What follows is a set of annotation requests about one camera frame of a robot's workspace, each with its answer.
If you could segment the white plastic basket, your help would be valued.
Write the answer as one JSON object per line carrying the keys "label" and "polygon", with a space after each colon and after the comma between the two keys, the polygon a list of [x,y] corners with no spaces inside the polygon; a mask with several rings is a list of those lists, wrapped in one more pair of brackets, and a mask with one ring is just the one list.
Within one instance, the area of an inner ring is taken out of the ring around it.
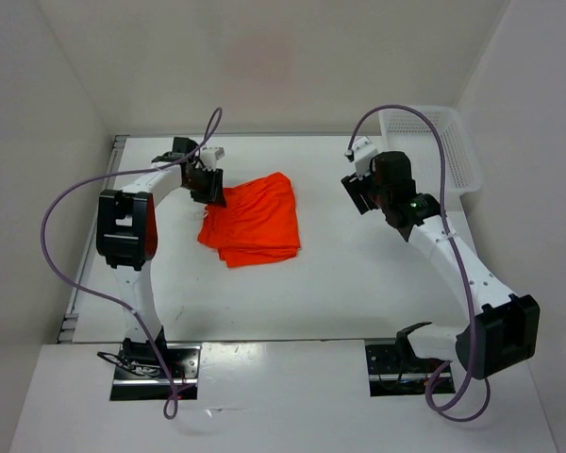
{"label": "white plastic basket", "polygon": [[[472,142],[455,109],[417,106],[437,129],[444,151],[445,193],[448,198],[475,193],[482,187],[482,172]],[[383,151],[402,151],[411,163],[417,191],[440,194],[441,162],[437,142],[426,123],[401,109],[378,113]]]}

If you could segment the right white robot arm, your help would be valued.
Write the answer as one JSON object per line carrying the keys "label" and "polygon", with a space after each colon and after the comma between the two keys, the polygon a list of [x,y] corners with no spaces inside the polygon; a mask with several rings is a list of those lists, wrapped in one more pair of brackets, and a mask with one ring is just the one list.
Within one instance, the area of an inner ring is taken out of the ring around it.
{"label": "right white robot arm", "polygon": [[488,378],[533,357],[541,309],[497,279],[443,216],[439,201],[420,193],[408,156],[401,151],[348,151],[355,166],[342,179],[360,213],[380,210],[389,226],[439,272],[459,304],[467,327],[420,322],[397,332],[394,357],[406,371],[427,359],[458,361],[472,378]]}

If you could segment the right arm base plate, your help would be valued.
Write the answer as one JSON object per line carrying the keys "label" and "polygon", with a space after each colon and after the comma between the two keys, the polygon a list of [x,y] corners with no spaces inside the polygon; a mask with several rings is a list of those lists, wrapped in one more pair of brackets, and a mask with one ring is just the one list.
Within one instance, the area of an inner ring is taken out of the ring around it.
{"label": "right arm base plate", "polygon": [[418,396],[425,388],[441,361],[418,359],[404,364],[393,343],[366,343],[365,355],[370,397]]}

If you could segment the orange mesh shorts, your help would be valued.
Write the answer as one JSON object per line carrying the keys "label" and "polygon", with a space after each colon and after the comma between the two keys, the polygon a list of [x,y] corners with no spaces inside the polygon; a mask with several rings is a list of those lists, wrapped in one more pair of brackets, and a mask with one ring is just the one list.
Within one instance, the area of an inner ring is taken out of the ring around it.
{"label": "orange mesh shorts", "polygon": [[224,189],[225,207],[205,208],[197,241],[229,268],[289,260],[301,249],[291,181],[280,172]]}

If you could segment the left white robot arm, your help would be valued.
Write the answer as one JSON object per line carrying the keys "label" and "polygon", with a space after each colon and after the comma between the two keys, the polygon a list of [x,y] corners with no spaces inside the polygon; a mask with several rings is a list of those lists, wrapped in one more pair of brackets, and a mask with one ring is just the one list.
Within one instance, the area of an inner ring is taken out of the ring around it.
{"label": "left white robot arm", "polygon": [[125,303],[122,349],[116,356],[100,356],[127,373],[155,378],[170,363],[151,280],[158,250],[156,207],[179,188],[188,190],[196,203],[224,207],[224,170],[218,166],[224,156],[222,147],[175,137],[172,149],[153,158],[137,179],[99,195],[96,249],[112,269]]}

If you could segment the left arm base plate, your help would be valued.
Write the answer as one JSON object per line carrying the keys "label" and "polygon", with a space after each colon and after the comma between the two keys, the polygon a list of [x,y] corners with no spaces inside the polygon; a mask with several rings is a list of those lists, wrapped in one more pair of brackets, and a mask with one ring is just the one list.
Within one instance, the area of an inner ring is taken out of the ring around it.
{"label": "left arm base plate", "polygon": [[[201,351],[200,344],[168,344],[165,360],[179,401],[197,399]],[[126,360],[123,351],[98,356],[114,365],[110,401],[165,401],[171,393],[169,379],[156,360]]]}

